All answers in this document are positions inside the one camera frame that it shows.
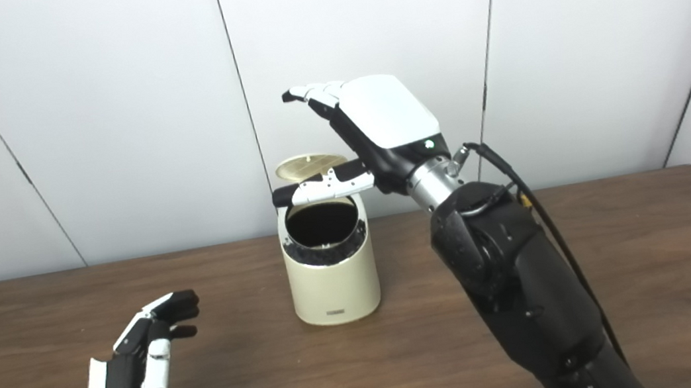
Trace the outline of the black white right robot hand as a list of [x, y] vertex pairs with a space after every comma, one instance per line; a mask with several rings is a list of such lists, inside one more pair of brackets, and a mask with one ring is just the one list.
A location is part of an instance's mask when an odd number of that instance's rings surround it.
[[348, 197], [373, 187], [404, 196], [419, 167], [450, 156], [436, 116], [393, 75], [292, 87], [281, 99], [306, 103], [357, 157], [274, 190], [274, 207]]

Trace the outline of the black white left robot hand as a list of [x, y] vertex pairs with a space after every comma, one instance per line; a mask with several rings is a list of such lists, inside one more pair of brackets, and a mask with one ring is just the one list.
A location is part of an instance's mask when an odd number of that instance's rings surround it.
[[197, 334], [200, 297], [182, 289], [144, 305], [113, 344], [109, 360], [89, 361], [87, 388], [169, 388], [171, 344]]

